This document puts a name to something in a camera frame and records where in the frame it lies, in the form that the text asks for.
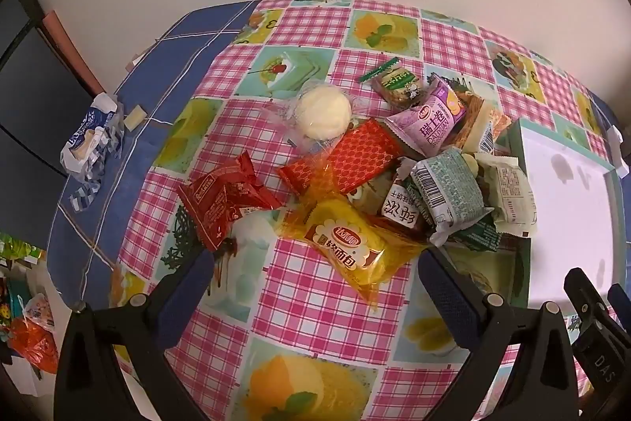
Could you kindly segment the red white label snack pack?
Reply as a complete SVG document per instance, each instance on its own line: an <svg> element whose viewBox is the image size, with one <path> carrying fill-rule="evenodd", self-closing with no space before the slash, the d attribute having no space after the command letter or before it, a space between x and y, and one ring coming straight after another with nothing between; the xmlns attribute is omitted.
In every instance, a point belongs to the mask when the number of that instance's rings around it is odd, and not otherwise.
<svg viewBox="0 0 631 421"><path fill-rule="evenodd" d="M399 228L419 231L421 214L395 172L387 170L347 194L365 215L378 217Z"/></svg>

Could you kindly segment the white tray with teal rim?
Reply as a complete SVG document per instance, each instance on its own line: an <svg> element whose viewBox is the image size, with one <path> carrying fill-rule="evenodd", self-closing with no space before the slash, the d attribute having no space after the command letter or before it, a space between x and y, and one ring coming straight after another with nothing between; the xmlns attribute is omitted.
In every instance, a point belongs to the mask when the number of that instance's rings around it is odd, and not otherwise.
<svg viewBox="0 0 631 421"><path fill-rule="evenodd" d="M607 161L559 133L518 119L507 129L510 154L533 189L537 231L520 241L524 283L518 305L556 302L573 312L564 290L568 271L583 269L601 295L627 284L627 242L622 186Z"/></svg>

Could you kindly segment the light teal barcode snack pack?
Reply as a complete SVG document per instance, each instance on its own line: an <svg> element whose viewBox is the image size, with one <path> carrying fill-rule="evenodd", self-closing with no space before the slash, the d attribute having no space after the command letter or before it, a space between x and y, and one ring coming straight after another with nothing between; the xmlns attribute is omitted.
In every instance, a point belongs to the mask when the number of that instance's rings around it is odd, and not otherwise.
<svg viewBox="0 0 631 421"><path fill-rule="evenodd" d="M470 228L491 213L476 178L456 148L415 163L410 179L428 208L434 224L430 241L443 246L455 232Z"/></svg>

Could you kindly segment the small green cracker pack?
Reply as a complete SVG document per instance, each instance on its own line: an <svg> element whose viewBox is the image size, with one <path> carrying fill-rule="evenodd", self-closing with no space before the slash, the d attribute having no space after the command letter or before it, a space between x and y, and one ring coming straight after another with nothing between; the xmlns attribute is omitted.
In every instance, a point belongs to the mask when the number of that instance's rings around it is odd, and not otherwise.
<svg viewBox="0 0 631 421"><path fill-rule="evenodd" d="M403 66L399 58L392 58L377 65L360 76L357 81L368 82L389 106L399 110L418 104L425 91L422 79Z"/></svg>

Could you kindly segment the orange-red patterned wafer pack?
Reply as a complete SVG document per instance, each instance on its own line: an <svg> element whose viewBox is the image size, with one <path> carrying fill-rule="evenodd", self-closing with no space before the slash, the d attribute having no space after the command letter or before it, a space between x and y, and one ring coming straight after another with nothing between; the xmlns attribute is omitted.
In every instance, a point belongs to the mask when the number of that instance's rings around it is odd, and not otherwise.
<svg viewBox="0 0 631 421"><path fill-rule="evenodd" d="M396 139L377 120L370 119L348 131L331 150L295 159L277 173L296 196L307 191L314 177L331 178L338 191L349 193L402 156Z"/></svg>

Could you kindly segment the pink checkered tablecloth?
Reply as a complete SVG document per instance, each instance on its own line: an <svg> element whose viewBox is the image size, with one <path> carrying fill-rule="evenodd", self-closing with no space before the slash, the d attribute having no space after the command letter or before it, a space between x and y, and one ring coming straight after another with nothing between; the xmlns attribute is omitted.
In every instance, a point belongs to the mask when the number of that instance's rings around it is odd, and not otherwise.
<svg viewBox="0 0 631 421"><path fill-rule="evenodd" d="M117 301L151 291L216 225L213 279L168 362L213 420L419 420L460 350L414 261L405 145L370 73L392 61L604 156L588 89L511 39L369 0L264 0L184 17L120 97L164 122L119 252Z"/></svg>

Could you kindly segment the red candy-wrap snack pack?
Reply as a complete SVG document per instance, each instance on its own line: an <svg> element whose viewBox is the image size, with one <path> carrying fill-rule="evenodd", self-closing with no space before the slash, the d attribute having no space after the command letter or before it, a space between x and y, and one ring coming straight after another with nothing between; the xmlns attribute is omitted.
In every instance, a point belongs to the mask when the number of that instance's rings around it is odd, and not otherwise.
<svg viewBox="0 0 631 421"><path fill-rule="evenodd" d="M195 181L177 186L198 237L214 252L228 237L232 225L255 210L276 210L281 202L254 171L247 152L229 159Z"/></svg>

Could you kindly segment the round white cake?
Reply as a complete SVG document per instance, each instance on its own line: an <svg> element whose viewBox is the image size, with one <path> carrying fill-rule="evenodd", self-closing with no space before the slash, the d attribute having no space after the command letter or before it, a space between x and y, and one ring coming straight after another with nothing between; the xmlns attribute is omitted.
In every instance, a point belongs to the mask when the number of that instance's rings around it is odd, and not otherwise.
<svg viewBox="0 0 631 421"><path fill-rule="evenodd" d="M368 116L368 108L367 100L340 86L309 80L294 97L271 99L260 112L282 140L305 155L333 148Z"/></svg>

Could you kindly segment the purple swiss roll pack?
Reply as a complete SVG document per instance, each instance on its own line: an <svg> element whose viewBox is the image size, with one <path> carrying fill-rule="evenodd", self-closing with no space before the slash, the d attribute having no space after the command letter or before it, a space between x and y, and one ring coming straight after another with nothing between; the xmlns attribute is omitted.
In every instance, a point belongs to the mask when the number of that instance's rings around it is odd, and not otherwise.
<svg viewBox="0 0 631 421"><path fill-rule="evenodd" d="M388 116L385 125L414 151L433 157L466 111L466 105L449 84L436 77L420 104Z"/></svg>

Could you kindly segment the blue plaid tablecloth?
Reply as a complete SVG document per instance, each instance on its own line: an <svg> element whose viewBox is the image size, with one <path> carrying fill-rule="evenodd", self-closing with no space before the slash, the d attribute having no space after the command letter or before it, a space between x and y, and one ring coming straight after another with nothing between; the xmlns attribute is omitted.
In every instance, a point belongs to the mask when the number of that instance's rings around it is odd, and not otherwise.
<svg viewBox="0 0 631 421"><path fill-rule="evenodd" d="M72 208L69 198L79 184L67 180L51 225L47 269L69 308L80 302L93 309L107 307L113 267L144 177L173 121L256 5L243 1L186 14L158 38L118 86L116 94L124 109L141 107L147 117L125 133L121 155L107 160L102 187L86 210Z"/></svg>

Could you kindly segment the dark green snack pack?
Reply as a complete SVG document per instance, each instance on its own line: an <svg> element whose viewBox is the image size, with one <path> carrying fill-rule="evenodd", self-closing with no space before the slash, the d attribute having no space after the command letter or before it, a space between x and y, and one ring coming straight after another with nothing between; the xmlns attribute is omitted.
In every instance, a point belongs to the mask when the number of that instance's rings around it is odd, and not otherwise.
<svg viewBox="0 0 631 421"><path fill-rule="evenodd" d="M448 243L458 243L472 251L496 252L501 239L502 236L496 231L492 217L487 216L469 228L451 234L447 241Z"/></svg>

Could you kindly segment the white cream snack pack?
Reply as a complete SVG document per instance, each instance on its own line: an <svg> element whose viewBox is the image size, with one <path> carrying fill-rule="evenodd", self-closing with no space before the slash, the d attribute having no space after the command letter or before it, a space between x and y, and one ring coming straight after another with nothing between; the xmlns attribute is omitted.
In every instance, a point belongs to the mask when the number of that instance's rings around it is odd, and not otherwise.
<svg viewBox="0 0 631 421"><path fill-rule="evenodd" d="M531 238L537 231L537 207L532 187L517 157L474 155L487 185L496 231Z"/></svg>

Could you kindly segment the crumpled blue white wrapper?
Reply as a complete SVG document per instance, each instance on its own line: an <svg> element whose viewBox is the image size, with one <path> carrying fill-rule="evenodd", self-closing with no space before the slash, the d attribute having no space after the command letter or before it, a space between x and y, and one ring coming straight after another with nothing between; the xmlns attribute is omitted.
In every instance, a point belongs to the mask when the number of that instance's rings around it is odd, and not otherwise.
<svg viewBox="0 0 631 421"><path fill-rule="evenodd" d="M101 176L107 157L119 155L124 140L123 105L99 93L75 133L64 143L60 163L77 181L87 184Z"/></svg>

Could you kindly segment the beige orange-print snack pack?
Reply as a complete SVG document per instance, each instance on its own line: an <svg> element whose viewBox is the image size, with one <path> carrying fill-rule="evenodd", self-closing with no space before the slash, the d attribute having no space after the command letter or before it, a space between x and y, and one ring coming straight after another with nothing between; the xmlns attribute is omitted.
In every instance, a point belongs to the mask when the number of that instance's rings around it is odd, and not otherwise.
<svg viewBox="0 0 631 421"><path fill-rule="evenodd" d="M466 114L447 138L445 146L469 154L493 154L497 139L510 126L511 119L490 100L474 93L458 92L457 96L466 107Z"/></svg>

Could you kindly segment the yellow bread snack pack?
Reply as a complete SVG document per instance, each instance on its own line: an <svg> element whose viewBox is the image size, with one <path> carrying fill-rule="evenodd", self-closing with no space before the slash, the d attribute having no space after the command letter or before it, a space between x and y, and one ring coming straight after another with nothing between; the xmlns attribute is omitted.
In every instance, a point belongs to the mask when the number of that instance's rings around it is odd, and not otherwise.
<svg viewBox="0 0 631 421"><path fill-rule="evenodd" d="M331 178L314 177L297 205L284 212L276 232L317 250L371 309L379 305L380 286L429 248L373 223Z"/></svg>

